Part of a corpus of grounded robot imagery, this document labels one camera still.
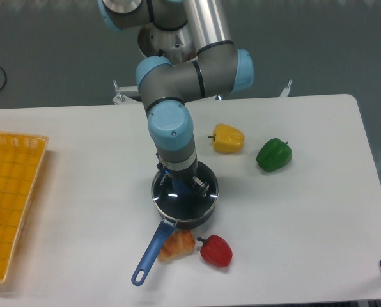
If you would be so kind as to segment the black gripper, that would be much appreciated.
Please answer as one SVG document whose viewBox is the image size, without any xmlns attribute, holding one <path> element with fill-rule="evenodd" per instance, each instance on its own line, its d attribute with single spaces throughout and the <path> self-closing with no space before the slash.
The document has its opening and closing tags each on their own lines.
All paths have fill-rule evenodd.
<svg viewBox="0 0 381 307">
<path fill-rule="evenodd" d="M 193 152 L 190 157 L 181 162 L 169 162 L 164 160 L 158 153 L 156 156 L 159 160 L 157 169 L 167 174 L 173 180 L 189 181 L 192 179 L 191 189 L 197 197 L 205 197 L 209 190 L 210 184 L 207 181 L 202 181 L 196 176 L 198 168 L 198 159 L 196 152 Z"/>
</svg>

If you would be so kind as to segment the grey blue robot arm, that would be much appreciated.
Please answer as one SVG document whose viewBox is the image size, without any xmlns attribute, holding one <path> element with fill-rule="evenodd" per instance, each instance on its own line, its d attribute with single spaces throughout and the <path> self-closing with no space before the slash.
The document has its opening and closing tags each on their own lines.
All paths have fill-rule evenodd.
<svg viewBox="0 0 381 307">
<path fill-rule="evenodd" d="M 250 87 L 254 65 L 237 49 L 220 1 L 100 1 L 116 29 L 150 30 L 153 54 L 136 68 L 159 170 L 179 193 L 204 194 L 212 180 L 197 173 L 193 121 L 186 103 Z"/>
</svg>

